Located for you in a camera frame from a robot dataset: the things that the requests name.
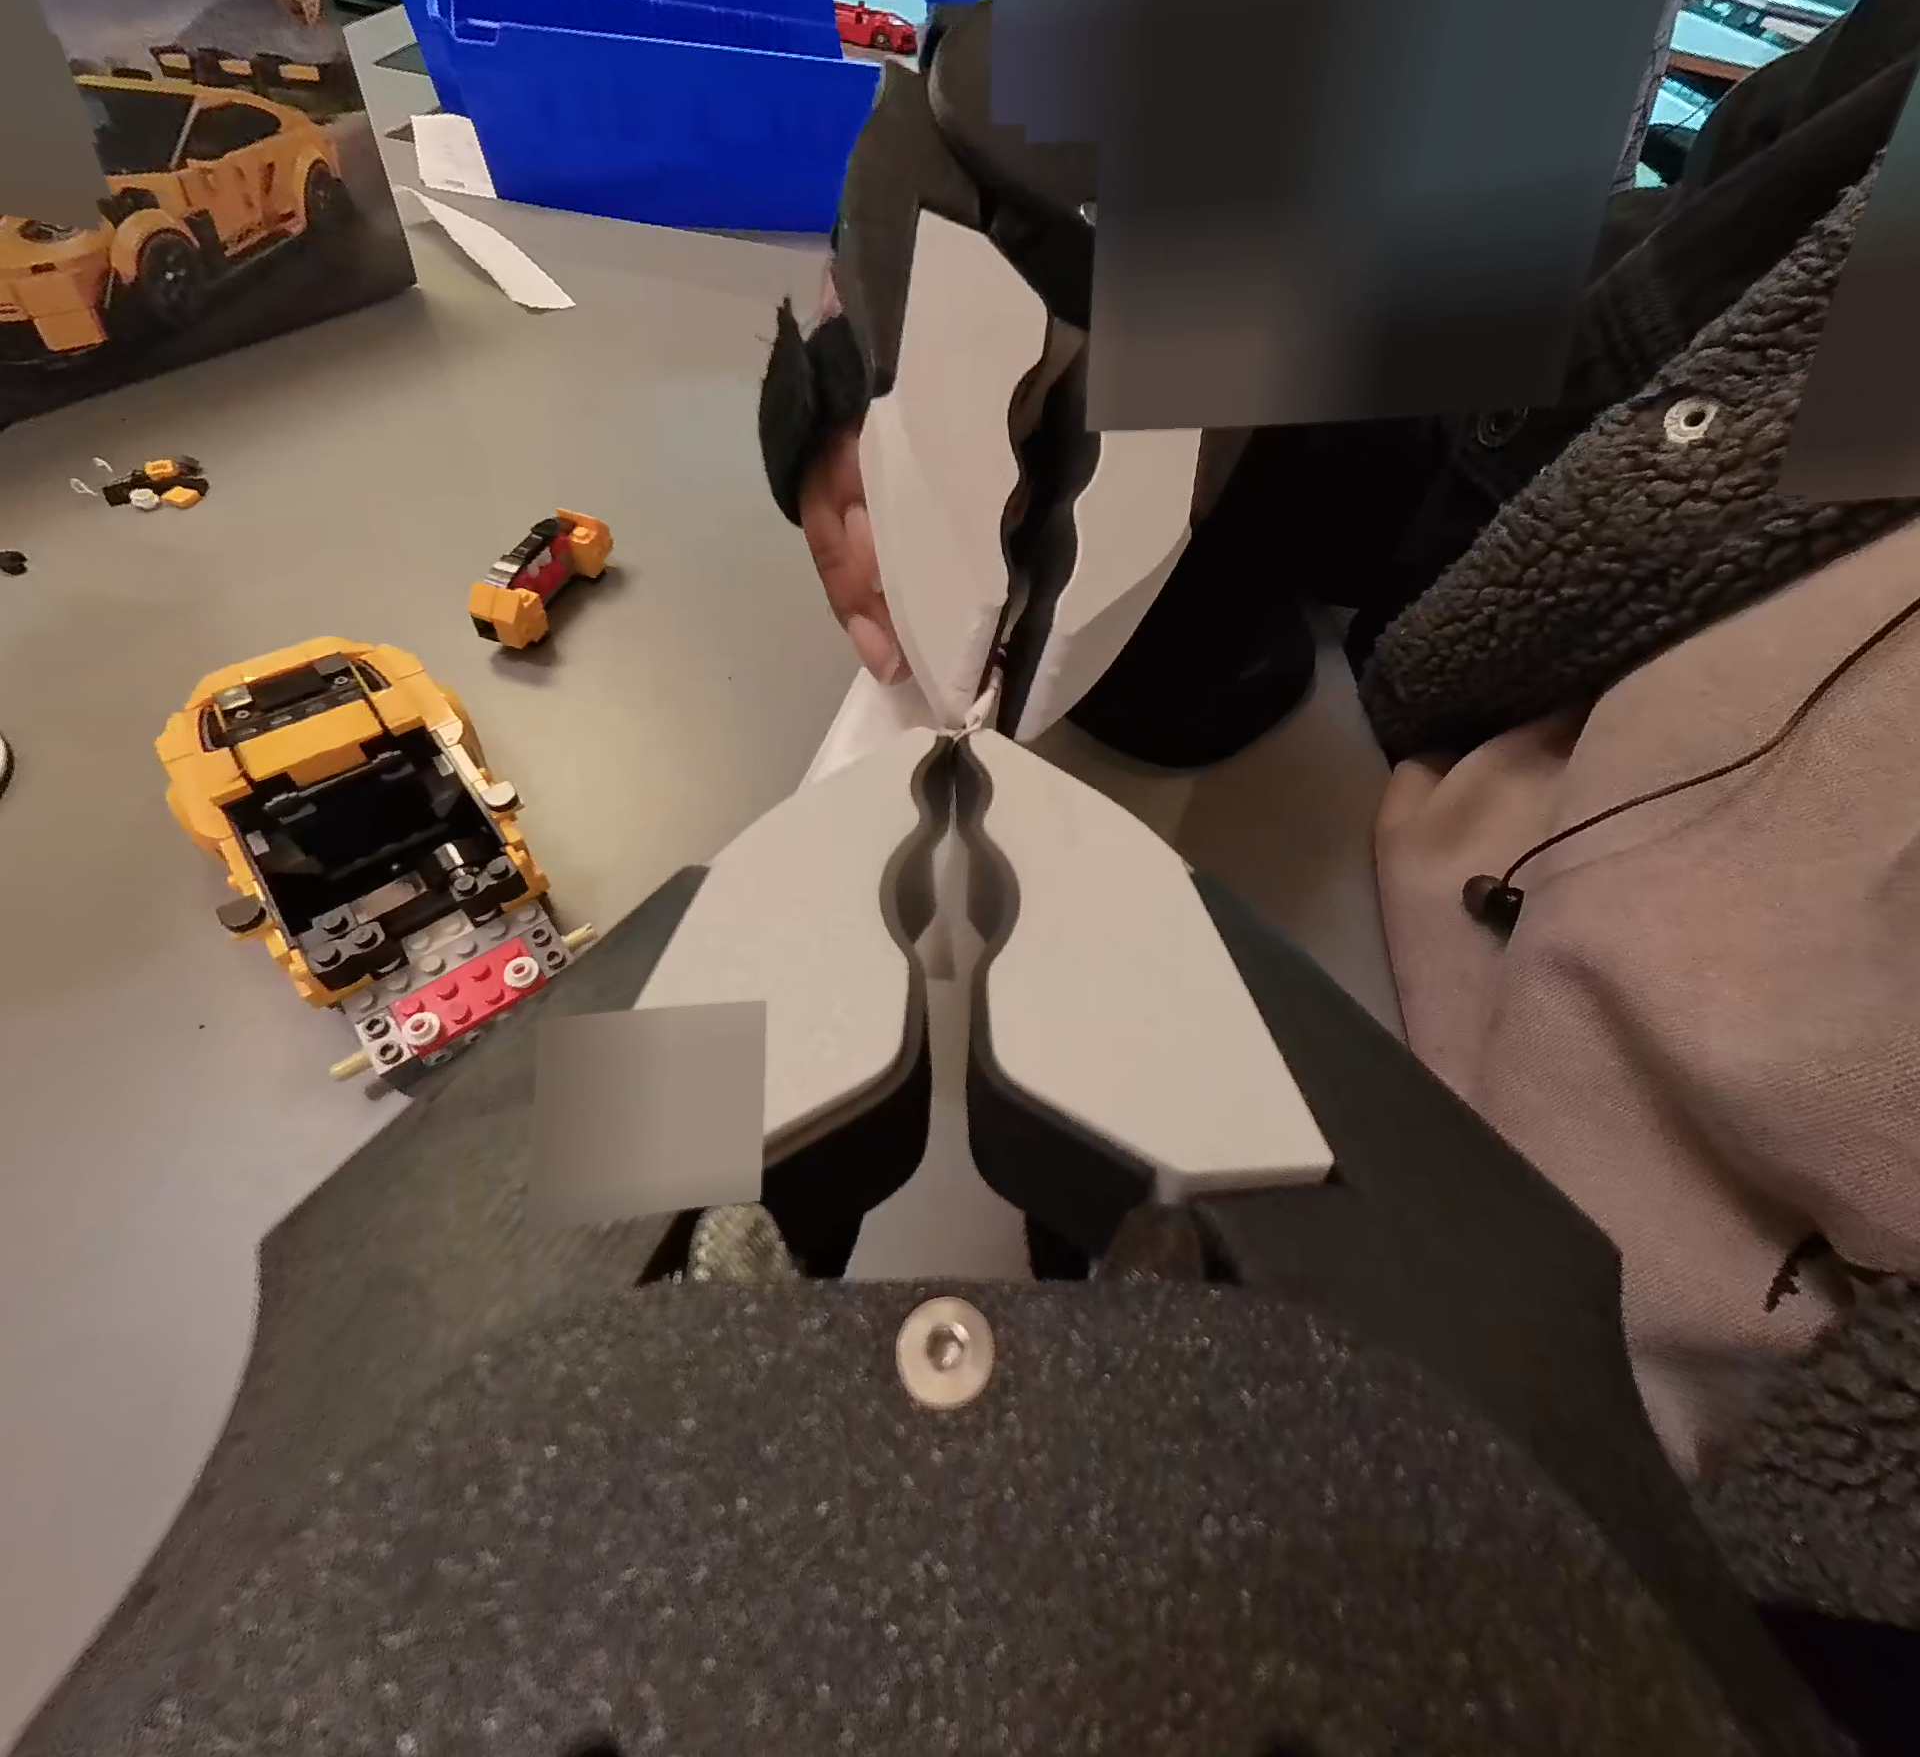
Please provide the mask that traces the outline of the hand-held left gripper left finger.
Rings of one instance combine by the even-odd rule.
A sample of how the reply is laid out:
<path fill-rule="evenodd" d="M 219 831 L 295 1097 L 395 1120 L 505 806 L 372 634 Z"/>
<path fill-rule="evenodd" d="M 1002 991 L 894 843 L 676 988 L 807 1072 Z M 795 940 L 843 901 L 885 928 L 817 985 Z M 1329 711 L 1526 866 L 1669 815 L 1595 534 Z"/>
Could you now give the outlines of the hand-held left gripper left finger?
<path fill-rule="evenodd" d="M 741 833 L 705 871 L 637 1008 L 763 1013 L 761 1205 L 797 1263 L 849 1270 L 933 1126 L 919 950 L 955 739 L 912 729 Z"/>

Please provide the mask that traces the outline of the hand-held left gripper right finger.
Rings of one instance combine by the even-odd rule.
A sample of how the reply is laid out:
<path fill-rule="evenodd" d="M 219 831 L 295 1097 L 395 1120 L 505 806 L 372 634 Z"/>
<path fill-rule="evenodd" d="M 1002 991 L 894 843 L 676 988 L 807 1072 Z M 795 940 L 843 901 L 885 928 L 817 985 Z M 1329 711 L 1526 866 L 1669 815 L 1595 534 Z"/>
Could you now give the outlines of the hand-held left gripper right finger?
<path fill-rule="evenodd" d="M 1096 1263 L 1143 1209 L 1324 1185 L 1333 1147 L 1188 862 L 994 731 L 950 764 L 989 1189 Z"/>

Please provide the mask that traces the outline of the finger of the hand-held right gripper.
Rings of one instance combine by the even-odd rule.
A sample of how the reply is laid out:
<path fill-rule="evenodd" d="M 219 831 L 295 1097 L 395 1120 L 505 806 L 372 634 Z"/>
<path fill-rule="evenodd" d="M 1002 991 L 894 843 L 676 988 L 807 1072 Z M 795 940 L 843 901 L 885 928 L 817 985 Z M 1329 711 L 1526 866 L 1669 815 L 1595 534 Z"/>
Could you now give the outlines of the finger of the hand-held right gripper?
<path fill-rule="evenodd" d="M 897 380 L 869 410 L 860 466 L 885 602 L 945 729 L 979 699 L 1011 592 L 1011 405 L 1046 331 L 1045 301 L 986 234 L 921 212 Z"/>
<path fill-rule="evenodd" d="M 1113 431 L 1093 472 L 1038 509 L 1002 645 L 998 729 L 1034 740 L 1108 673 L 1185 555 L 1203 433 Z"/>

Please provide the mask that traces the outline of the lego sticker sheet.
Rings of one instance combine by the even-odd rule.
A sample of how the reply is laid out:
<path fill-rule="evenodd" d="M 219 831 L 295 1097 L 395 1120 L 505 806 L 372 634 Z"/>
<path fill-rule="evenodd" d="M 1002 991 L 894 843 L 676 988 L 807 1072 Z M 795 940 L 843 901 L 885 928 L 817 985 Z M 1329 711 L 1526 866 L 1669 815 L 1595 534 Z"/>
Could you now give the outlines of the lego sticker sheet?
<path fill-rule="evenodd" d="M 929 702 L 927 687 L 919 677 L 908 675 L 894 684 L 881 684 L 870 673 L 860 670 L 799 786 L 823 785 L 869 756 L 893 748 L 901 739 L 925 745 L 921 763 L 935 751 L 952 754 L 965 739 L 997 729 L 1002 688 L 1004 668 L 994 662 L 971 702 L 947 709 Z"/>

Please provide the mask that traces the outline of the yellow lego car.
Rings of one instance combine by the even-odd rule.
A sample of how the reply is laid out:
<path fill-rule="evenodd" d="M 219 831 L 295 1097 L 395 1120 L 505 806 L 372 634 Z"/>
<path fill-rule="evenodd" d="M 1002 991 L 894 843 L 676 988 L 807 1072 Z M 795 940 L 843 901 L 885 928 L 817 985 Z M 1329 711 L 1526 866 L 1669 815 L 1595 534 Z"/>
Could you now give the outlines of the yellow lego car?
<path fill-rule="evenodd" d="M 466 707 L 408 650 L 316 639 L 209 673 L 157 739 L 166 805 L 226 873 L 216 914 L 418 1094 L 598 938 L 550 879 Z"/>

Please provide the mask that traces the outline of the black orange lego bumper assembly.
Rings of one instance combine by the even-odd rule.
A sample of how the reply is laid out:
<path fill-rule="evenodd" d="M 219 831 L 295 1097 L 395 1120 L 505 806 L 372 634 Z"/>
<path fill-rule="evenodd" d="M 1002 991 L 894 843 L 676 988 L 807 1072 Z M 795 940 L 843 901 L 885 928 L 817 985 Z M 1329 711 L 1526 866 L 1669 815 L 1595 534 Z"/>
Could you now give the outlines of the black orange lego bumper assembly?
<path fill-rule="evenodd" d="M 608 523 L 579 510 L 536 521 L 472 585 L 466 614 L 482 640 L 525 650 L 552 632 L 554 602 L 572 585 L 603 577 L 612 556 Z"/>

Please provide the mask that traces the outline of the dark lego set box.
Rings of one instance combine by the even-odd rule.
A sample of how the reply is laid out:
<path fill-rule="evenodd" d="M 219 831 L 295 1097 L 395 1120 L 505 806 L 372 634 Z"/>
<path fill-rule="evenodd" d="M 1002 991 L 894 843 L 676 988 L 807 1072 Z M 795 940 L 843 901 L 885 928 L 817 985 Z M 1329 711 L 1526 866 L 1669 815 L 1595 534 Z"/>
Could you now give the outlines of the dark lego set box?
<path fill-rule="evenodd" d="M 12 426 L 416 283 L 331 0 L 5 0 Z"/>

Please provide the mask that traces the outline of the small black orange lego assembly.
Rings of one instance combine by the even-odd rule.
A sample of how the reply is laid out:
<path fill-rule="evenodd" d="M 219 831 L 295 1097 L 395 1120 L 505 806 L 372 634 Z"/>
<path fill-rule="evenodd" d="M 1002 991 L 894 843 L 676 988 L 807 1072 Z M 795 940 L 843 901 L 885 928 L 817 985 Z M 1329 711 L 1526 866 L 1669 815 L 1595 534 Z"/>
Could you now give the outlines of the small black orange lego assembly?
<path fill-rule="evenodd" d="M 137 465 L 126 474 L 114 474 L 105 459 L 94 460 L 106 474 L 102 484 L 70 476 L 69 487 L 79 496 L 94 499 L 111 509 L 135 509 L 143 514 L 162 507 L 188 510 L 210 490 L 204 465 L 191 455 L 157 456 Z"/>

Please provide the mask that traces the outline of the person's right hand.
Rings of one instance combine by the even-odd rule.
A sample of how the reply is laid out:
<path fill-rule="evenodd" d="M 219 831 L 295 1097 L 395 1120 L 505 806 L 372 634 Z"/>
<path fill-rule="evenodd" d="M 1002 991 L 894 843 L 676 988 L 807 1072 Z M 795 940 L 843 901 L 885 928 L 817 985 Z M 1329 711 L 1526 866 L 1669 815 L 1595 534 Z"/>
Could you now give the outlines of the person's right hand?
<path fill-rule="evenodd" d="M 797 492 L 799 524 L 830 614 L 865 673 L 894 688 L 910 665 L 885 590 L 860 466 L 860 426 L 836 428 L 813 455 Z"/>

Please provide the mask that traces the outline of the white paper scrap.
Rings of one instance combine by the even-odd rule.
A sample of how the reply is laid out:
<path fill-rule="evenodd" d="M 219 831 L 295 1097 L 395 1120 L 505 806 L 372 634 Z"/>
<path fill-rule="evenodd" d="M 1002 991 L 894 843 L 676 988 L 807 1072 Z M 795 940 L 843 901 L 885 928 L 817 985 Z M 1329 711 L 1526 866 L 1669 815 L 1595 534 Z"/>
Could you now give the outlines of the white paper scrap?
<path fill-rule="evenodd" d="M 574 298 L 513 236 L 466 208 L 466 201 L 494 204 L 493 168 L 472 120 L 458 112 L 416 112 L 382 134 L 382 150 L 406 147 L 416 180 L 393 168 L 398 216 L 411 231 L 438 231 L 472 267 L 516 307 L 535 313 L 574 309 Z"/>

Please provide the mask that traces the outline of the beige shirt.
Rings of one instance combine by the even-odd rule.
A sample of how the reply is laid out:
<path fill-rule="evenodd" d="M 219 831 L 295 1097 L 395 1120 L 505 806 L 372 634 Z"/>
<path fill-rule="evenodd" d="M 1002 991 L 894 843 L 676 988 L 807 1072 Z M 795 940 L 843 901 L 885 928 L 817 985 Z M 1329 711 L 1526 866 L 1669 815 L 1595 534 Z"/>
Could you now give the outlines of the beige shirt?
<path fill-rule="evenodd" d="M 1839 1319 L 1850 1269 L 1917 1272 L 1917 623 L 1763 760 L 1538 857 L 1509 936 L 1462 889 L 1754 751 L 1917 585 L 1909 524 L 1586 707 L 1403 763 L 1379 812 L 1406 1043 L 1615 1241 L 1687 1476 Z"/>

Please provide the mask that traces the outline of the dark wired earphone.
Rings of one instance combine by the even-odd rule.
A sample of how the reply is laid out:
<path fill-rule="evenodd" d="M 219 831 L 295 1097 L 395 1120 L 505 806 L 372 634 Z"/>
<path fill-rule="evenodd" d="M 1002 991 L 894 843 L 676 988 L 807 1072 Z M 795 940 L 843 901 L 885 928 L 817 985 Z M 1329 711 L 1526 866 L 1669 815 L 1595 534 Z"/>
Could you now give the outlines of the dark wired earphone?
<path fill-rule="evenodd" d="M 1898 636 L 1913 626 L 1917 618 L 1919 599 L 1913 597 L 1907 605 L 1872 629 L 1869 636 L 1850 649 L 1839 662 L 1835 662 L 1789 712 L 1789 716 L 1761 743 L 1753 745 L 1748 751 L 1731 760 L 1715 764 L 1712 769 L 1698 770 L 1692 776 L 1672 780 L 1645 793 L 1637 793 L 1542 839 L 1537 839 L 1517 859 L 1513 859 L 1498 876 L 1474 874 L 1466 879 L 1458 894 L 1461 906 L 1478 927 L 1493 930 L 1501 938 L 1510 938 L 1524 914 L 1526 893 L 1524 885 L 1521 882 L 1522 873 L 1534 866 L 1548 853 L 1559 850 L 1585 834 L 1597 833 L 1599 828 L 1635 812 L 1664 805 L 1670 799 L 1721 785 L 1764 763 L 1770 754 L 1783 748 L 1789 739 L 1796 735 L 1796 731 L 1803 729 L 1819 705 L 1829 699 L 1829 694 L 1839 688 L 1853 670 L 1857 670 L 1893 636 Z"/>

